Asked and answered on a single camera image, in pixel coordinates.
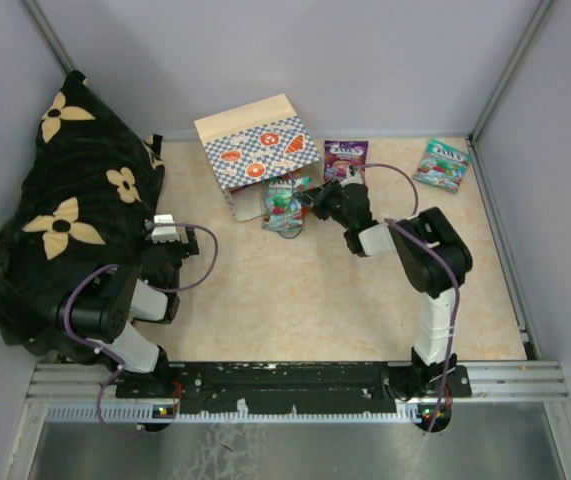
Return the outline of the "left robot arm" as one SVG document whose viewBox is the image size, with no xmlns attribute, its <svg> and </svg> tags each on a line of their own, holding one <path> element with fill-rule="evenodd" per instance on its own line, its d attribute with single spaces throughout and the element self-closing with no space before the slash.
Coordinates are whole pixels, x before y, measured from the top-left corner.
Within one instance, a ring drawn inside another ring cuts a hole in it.
<svg viewBox="0 0 571 480">
<path fill-rule="evenodd" d="M 199 253 L 192 227 L 181 240 L 174 228 L 156 229 L 143 242 L 142 264 L 113 269 L 84 262 L 50 309 L 49 323 L 108 369 L 121 398 L 160 397 L 173 384 L 165 350 L 139 333 L 135 321 L 167 325 L 176 317 L 183 261 Z"/>
</svg>

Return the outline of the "purple candy bag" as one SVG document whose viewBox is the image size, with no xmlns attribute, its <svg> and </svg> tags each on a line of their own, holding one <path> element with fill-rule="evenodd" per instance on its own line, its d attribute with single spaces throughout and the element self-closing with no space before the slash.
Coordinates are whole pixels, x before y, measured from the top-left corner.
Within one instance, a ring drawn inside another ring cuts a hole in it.
<svg viewBox="0 0 571 480">
<path fill-rule="evenodd" d="M 324 142 L 325 181 L 345 180 L 354 171 L 365 180 L 369 142 L 364 140 L 326 140 Z"/>
</svg>

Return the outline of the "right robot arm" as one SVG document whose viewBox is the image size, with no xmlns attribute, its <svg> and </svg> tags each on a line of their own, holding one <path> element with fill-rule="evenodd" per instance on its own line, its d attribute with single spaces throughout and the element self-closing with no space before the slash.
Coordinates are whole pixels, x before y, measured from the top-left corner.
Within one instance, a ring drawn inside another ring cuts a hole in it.
<svg viewBox="0 0 571 480">
<path fill-rule="evenodd" d="M 473 266 L 469 248 L 444 213 L 432 207 L 408 219 L 379 222 L 370 210 L 368 188 L 358 182 L 332 180 L 298 192 L 296 198 L 317 218 L 341 225 L 351 253 L 398 255 L 423 307 L 411 364 L 392 384 L 412 396 L 438 393 L 456 367 L 453 337 L 460 289 Z"/>
</svg>

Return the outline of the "teal mint cherry candy bag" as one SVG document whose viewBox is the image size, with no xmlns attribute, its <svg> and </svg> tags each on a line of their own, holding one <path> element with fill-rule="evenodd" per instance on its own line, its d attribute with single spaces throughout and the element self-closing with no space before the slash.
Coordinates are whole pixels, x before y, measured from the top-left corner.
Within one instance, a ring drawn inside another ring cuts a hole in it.
<svg viewBox="0 0 571 480">
<path fill-rule="evenodd" d="M 277 177 L 265 183 L 262 228 L 285 239 L 303 231 L 303 205 L 297 194 L 311 186 L 311 176 Z"/>
</svg>

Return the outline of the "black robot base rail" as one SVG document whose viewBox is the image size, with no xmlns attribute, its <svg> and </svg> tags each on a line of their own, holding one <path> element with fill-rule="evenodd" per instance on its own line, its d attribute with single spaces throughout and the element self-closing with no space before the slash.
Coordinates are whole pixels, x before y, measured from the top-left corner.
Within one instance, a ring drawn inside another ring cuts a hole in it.
<svg viewBox="0 0 571 480">
<path fill-rule="evenodd" d="M 119 399 L 168 399 L 187 414 L 394 413 L 399 401 L 438 397 L 442 372 L 409 362 L 176 362 L 124 372 Z"/>
</svg>

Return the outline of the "checkered paper bag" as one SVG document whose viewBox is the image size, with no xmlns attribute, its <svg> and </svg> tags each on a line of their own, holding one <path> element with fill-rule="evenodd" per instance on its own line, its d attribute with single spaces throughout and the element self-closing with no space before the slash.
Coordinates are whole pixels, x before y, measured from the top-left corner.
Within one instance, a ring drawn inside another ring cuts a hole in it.
<svg viewBox="0 0 571 480">
<path fill-rule="evenodd" d="M 233 217 L 260 217 L 261 184 L 322 159 L 288 97 L 275 95 L 194 122 Z"/>
</svg>

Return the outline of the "teal Fox's mint candy bag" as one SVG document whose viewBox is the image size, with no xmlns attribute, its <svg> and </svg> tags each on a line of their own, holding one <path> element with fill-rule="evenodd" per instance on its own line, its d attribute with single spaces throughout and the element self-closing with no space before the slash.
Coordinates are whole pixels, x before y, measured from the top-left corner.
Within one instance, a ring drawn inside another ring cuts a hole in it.
<svg viewBox="0 0 571 480">
<path fill-rule="evenodd" d="M 420 159 L 413 179 L 450 193 L 459 191 L 471 157 L 434 138 L 430 139 Z"/>
</svg>

